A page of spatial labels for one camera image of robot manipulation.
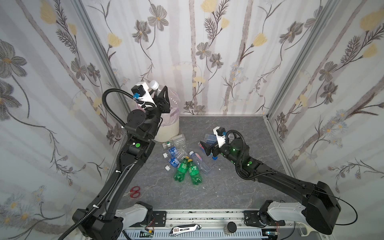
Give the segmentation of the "ribbed clear bottle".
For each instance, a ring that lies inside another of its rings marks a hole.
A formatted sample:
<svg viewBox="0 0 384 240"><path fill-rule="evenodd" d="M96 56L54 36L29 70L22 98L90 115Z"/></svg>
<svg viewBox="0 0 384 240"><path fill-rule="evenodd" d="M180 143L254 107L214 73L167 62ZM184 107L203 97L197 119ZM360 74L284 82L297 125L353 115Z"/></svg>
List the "ribbed clear bottle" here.
<svg viewBox="0 0 384 240"><path fill-rule="evenodd" d="M170 117L180 115L180 98L178 94L167 86L160 85L157 81L152 80L149 83L149 88L153 90L153 100L160 107L163 114L170 114Z"/></svg>

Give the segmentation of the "tall clear blue bottle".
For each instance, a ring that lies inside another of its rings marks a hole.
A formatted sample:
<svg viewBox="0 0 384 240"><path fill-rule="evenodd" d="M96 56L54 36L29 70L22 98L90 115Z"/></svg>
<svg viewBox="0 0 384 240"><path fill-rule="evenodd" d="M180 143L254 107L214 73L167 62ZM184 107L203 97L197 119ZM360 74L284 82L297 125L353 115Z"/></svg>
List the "tall clear blue bottle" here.
<svg viewBox="0 0 384 240"><path fill-rule="evenodd" d="M192 160L198 165L199 170L205 174L208 175L211 172L210 167L204 162L203 158L195 153L194 151L189 152L190 157Z"/></svg>

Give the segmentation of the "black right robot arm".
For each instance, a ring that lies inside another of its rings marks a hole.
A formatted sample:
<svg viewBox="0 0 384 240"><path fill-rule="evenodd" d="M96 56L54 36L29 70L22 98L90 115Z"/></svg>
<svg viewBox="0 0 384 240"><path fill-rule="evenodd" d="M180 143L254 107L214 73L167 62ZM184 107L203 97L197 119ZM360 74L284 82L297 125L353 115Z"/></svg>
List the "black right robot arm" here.
<svg viewBox="0 0 384 240"><path fill-rule="evenodd" d="M326 183L314 184L290 177L251 157L250 147L236 130L226 131L225 128L216 127L213 132L216 137L214 143L200 142L206 155L221 155L233 163L241 179L268 185L296 200L295 203L265 201L258 210L258 226L293 221L321 234L333 233L342 210L339 204L341 199L333 194Z"/></svg>

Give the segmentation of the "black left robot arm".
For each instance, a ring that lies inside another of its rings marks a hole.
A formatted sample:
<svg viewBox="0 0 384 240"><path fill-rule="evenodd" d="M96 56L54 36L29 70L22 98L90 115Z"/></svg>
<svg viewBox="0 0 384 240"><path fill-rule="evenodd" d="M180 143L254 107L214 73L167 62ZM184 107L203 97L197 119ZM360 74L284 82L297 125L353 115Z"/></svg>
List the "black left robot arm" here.
<svg viewBox="0 0 384 240"><path fill-rule="evenodd" d="M116 168L102 190L86 209L77 209L73 215L75 222L59 238L65 239L75 229L93 240L116 240L130 226L129 212L117 215L118 205L136 173L146 163L155 146L154 138L163 122L162 114L171 111L168 87L161 90L144 84L137 84L129 94L121 89L108 89L102 95L102 104L121 127L127 131L127 139L116 157ZM123 121L107 103L107 96L120 93L143 106L144 111L133 110Z"/></svg>

